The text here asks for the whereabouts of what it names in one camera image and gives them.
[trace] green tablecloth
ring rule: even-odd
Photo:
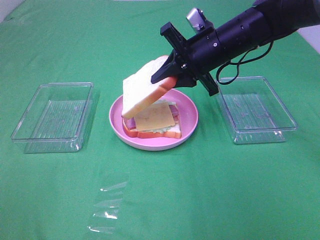
[[[179,89],[199,123],[178,147],[135,149],[109,124],[122,80],[170,53],[163,24],[189,38],[191,8],[218,27],[251,4],[26,0],[10,14],[0,24],[1,239],[318,239],[320,58],[297,33],[241,67],[241,76],[266,77],[298,122],[286,142],[233,144],[216,97],[201,84]],[[11,133],[38,85],[54,82],[93,82],[100,92],[88,143],[74,153],[22,153]],[[92,232],[94,204],[113,173],[128,177],[115,228]]]

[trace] bread slice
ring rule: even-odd
[[[148,62],[135,74],[123,80],[123,118],[133,118],[142,110],[149,107],[176,83],[176,77],[167,77],[157,83],[151,83],[151,76],[165,63],[168,56],[160,56]]]
[[[130,119],[123,118],[122,126],[125,134],[131,138],[141,138],[141,139],[150,139],[150,138],[181,138],[181,128],[180,128],[180,119],[179,112],[175,102],[169,102],[170,111],[174,120],[174,126],[167,126],[164,128],[153,129],[153,130],[137,130],[135,118],[132,117]]]

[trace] sandwich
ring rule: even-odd
[[[131,138],[181,138],[179,111],[175,102],[158,100],[135,117],[122,118],[125,134]]]
[[[151,83],[151,76],[167,58],[161,56],[152,60],[123,80],[122,126],[129,137],[181,138],[177,104],[160,99],[176,85],[178,79],[167,77]]]

